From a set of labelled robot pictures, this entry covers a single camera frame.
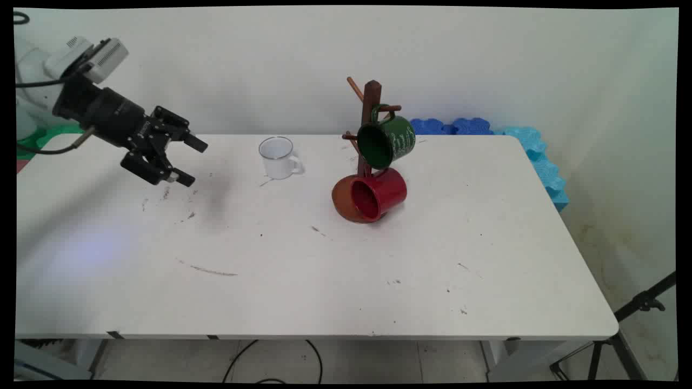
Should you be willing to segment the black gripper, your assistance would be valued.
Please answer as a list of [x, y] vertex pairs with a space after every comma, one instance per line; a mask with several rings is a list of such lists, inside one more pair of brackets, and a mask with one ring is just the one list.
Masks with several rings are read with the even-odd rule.
[[84, 75], [72, 74], [62, 84], [52, 108], [55, 116], [75, 120], [84, 129], [94, 128], [94, 135], [130, 152], [121, 160], [121, 167], [151, 185], [166, 182], [191, 187], [196, 178], [173, 167], [167, 157], [170, 143], [183, 142], [204, 153], [208, 144], [195, 136], [189, 121], [162, 106], [152, 116], [111, 88], [99, 88]]

